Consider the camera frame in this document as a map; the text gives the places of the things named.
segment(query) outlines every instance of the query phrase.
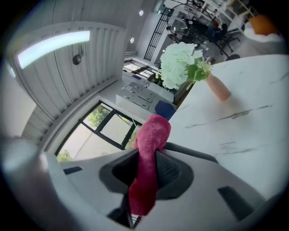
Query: pink vase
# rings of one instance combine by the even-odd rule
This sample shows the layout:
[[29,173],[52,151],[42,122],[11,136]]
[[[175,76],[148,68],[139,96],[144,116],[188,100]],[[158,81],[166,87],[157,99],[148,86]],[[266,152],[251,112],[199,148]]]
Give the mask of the pink vase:
[[226,101],[230,97],[231,92],[227,89],[223,82],[212,73],[209,74],[208,78],[204,80],[207,82],[212,92],[220,101]]

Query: hydrangea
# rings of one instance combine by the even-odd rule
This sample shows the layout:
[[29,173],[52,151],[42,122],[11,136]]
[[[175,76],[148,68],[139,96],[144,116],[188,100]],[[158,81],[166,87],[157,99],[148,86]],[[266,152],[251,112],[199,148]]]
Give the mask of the hydrangea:
[[197,59],[203,55],[202,50],[196,51],[196,44],[171,44],[161,56],[161,79],[163,85],[169,89],[175,87],[176,84],[182,84],[188,79],[188,67],[196,66]]

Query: red towel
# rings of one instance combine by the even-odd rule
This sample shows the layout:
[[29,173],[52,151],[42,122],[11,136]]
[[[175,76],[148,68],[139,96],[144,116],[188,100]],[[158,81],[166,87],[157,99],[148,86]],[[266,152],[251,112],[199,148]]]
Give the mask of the red towel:
[[131,214],[146,216],[152,209],[158,191],[155,167],[155,150],[166,144],[171,126],[160,115],[151,115],[141,126],[134,148],[139,148],[136,178],[129,188]]

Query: white marble table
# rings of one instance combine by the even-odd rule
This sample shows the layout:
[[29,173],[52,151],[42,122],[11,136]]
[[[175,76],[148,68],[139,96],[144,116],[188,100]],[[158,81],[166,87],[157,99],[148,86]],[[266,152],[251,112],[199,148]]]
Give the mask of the white marble table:
[[169,142],[215,156],[266,199],[289,175],[289,56],[264,55],[216,64],[232,95],[220,102],[196,83],[170,119]]

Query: ceiling light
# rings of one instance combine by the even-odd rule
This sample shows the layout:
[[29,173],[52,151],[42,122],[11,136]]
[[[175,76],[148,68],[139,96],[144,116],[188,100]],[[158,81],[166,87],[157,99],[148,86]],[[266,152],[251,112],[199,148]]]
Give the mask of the ceiling light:
[[6,67],[7,67],[8,71],[9,71],[10,75],[11,75],[13,78],[15,78],[16,75],[15,75],[15,72],[14,72],[13,68],[12,68],[8,63],[6,63]]
[[64,46],[89,41],[90,31],[77,31],[57,35],[32,45],[18,54],[20,67],[23,69],[40,57]]

